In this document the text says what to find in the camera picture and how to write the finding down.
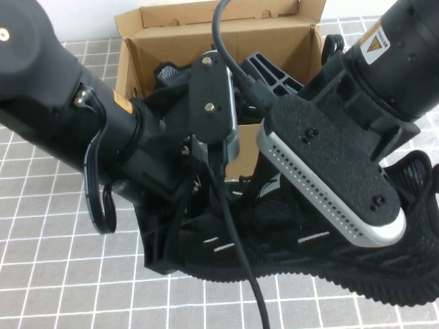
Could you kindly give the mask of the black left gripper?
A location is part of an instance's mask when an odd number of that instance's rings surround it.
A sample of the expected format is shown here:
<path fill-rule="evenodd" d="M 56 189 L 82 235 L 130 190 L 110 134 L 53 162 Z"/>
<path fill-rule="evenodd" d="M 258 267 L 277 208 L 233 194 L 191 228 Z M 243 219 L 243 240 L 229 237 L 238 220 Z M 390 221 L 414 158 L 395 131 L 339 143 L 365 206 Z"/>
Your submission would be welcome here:
<path fill-rule="evenodd" d="M 139 129 L 130 157 L 132 204 L 172 204 L 190 193 L 196 181 L 192 156 L 187 87 L 161 88 L 145 98 L 131 99 Z M 143 265 L 160 275 L 185 267 L 180 235 L 186 207 L 140 210 Z"/>

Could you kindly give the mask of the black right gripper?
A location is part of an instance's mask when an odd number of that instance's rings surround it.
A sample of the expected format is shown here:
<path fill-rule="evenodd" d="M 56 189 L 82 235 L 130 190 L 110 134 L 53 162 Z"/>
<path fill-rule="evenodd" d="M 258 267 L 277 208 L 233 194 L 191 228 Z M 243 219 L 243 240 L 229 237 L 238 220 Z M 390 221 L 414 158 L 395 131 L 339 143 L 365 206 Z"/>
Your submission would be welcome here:
<path fill-rule="evenodd" d="M 297 80 L 269 61 L 263 53 L 247 57 L 241 68 L 264 82 L 277 96 L 297 94 Z M 416 125 L 400 119 L 380 104 L 375 93 L 352 67 L 345 53 L 336 53 L 299 91 L 314 102 L 345 138 L 364 151 L 371 161 L 381 161 L 417 135 Z M 261 122 L 262 113 L 242 101 L 243 123 Z"/>

